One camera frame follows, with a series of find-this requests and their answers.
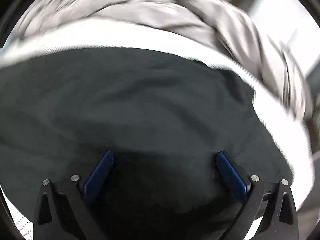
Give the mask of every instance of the black bracket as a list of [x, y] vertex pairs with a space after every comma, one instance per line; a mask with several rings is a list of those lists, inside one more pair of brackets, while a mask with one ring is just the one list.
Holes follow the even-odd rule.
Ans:
[[65, 180], [42, 182], [36, 204], [34, 240], [106, 240], [104, 231], [90, 212], [93, 202], [113, 166], [113, 153], [107, 151], [97, 164], [85, 165]]
[[[231, 160], [226, 152], [222, 153], [227, 156], [228, 161]], [[233, 171], [238, 173], [239, 166], [232, 167]], [[257, 216], [262, 201], [268, 201], [268, 204], [258, 230], [251, 239], [298, 240], [297, 211], [289, 183], [284, 179], [279, 183], [265, 182], [256, 175], [245, 175], [242, 168], [238, 175], [245, 176], [250, 181], [248, 200], [219, 240], [243, 240]]]

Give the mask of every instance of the wrinkled fabric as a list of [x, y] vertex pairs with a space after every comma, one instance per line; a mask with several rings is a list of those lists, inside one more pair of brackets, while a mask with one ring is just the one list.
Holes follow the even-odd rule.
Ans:
[[113, 170], [90, 211], [113, 240], [218, 239], [239, 210], [213, 165], [220, 149], [261, 180], [293, 181], [254, 90], [231, 70], [153, 50], [87, 48], [2, 68], [0, 84], [0, 182], [30, 221], [44, 178], [85, 177], [106, 149]]
[[35, 0], [10, 38], [23, 40], [87, 17], [170, 31], [231, 55], [297, 119], [312, 116], [309, 88], [286, 46], [274, 44], [245, 12], [222, 0]]

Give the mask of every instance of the garment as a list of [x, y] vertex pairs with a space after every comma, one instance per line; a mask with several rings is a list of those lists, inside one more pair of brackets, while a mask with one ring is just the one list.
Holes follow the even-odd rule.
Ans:
[[312, 116], [309, 88], [288, 49], [275, 45], [243, 11], [222, 0], [36, 0], [10, 38], [24, 39], [86, 17], [147, 25], [214, 48], [260, 79], [297, 119]]

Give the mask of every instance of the metal screw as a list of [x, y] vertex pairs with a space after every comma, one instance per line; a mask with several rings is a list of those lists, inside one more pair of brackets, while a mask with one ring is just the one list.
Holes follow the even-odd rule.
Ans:
[[45, 179], [44, 181], [42, 181], [42, 185], [43, 186], [47, 186], [49, 184], [49, 180]]
[[79, 176], [78, 175], [73, 175], [72, 177], [71, 177], [71, 181], [77, 181], [79, 179]]
[[260, 180], [259, 176], [258, 175], [252, 175], [251, 176], [251, 179], [255, 182], [258, 182]]
[[289, 184], [286, 179], [282, 179], [282, 180], [281, 180], [281, 183], [282, 183], [283, 185], [285, 185], [285, 186], [287, 186], [287, 185]]

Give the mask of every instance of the dark gray cloth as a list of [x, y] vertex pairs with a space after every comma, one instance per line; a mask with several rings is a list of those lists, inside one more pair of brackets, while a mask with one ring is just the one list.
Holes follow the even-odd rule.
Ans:
[[75, 49], [2, 68], [0, 184], [33, 221], [44, 179], [111, 149], [115, 168], [92, 212], [112, 239], [215, 239], [239, 208], [216, 152], [292, 182], [253, 93], [231, 71], [143, 49]]

